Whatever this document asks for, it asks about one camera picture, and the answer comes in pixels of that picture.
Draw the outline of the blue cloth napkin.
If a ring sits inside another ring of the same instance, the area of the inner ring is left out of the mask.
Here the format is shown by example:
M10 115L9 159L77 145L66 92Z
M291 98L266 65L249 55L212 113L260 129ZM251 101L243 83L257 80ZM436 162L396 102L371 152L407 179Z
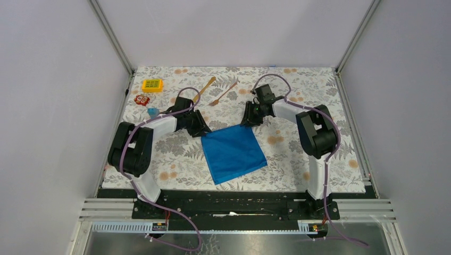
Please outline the blue cloth napkin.
M201 137L204 156L215 185L268 165L250 127L235 125Z

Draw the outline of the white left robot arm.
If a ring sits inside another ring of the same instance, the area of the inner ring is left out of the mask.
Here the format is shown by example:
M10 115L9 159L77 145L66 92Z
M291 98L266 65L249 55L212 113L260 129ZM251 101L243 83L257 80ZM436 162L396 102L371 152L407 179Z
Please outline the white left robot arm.
M161 217L165 211L164 202L158 199L161 189L149 169L153 142L179 130L186 130L193 138L210 133L195 105L191 99L179 96L173 106L155 118L140 124L121 122L115 132L107 162L130 181L138 198L146 202L144 210L152 218Z

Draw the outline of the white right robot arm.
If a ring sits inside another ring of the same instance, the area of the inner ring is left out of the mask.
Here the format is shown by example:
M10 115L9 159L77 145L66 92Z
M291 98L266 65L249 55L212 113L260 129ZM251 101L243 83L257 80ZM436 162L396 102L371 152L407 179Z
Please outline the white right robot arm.
M252 101L245 104L241 125L254 127L263 124L267 116L279 117L297 124L300 145L308 155L310 181L306 190L310 201L305 204L306 214L313 219L326 212L330 196L329 161L340 145L336 124L325 105L307 107L275 96L268 84L254 90Z

